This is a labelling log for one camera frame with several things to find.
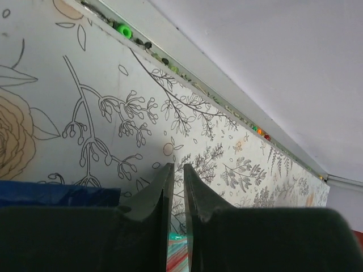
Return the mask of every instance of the white ceiling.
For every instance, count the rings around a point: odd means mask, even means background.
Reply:
[[[151,2],[325,171],[363,181],[362,0]]]

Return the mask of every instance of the bead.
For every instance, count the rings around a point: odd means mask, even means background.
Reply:
[[[151,42],[147,41],[146,43],[144,43],[144,46],[146,49],[150,49],[153,45]]]
[[[161,60],[162,60],[162,62],[163,62],[165,65],[168,65],[168,64],[169,64],[169,61],[168,61],[166,58],[162,58]]]
[[[131,39],[132,31],[127,25],[121,24],[116,28],[116,30],[124,35],[127,39]]]
[[[143,45],[143,42],[142,42],[142,40],[140,40],[140,39],[135,39],[135,43],[136,43],[136,44],[139,44],[139,45]]]
[[[179,73],[179,69],[178,69],[178,67],[171,66],[171,67],[170,67],[170,70],[172,70],[175,74]]]

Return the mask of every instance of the red object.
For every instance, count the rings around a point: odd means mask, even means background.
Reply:
[[[363,250],[363,233],[362,232],[358,232],[358,231],[353,231],[353,233],[358,238],[358,242],[359,242],[359,244],[361,246],[361,249]]]

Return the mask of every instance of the wall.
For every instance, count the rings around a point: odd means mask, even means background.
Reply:
[[[363,101],[362,0],[150,2],[273,119],[309,161],[331,175],[363,182],[363,117],[356,114]],[[235,91],[223,95],[242,107],[233,98]],[[353,127],[351,133],[347,128]]]
[[[327,207],[337,210],[355,231],[363,232],[363,193],[330,186]]]
[[[239,207],[325,205],[327,185],[107,25],[60,0],[0,11],[0,179],[118,187],[123,201],[174,162],[181,233],[185,163]]]

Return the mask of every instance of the wallpaper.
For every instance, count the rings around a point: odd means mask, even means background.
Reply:
[[[121,188],[122,202],[174,162],[179,233],[185,163],[237,207],[325,206],[326,184],[61,0],[0,12],[1,180]]]

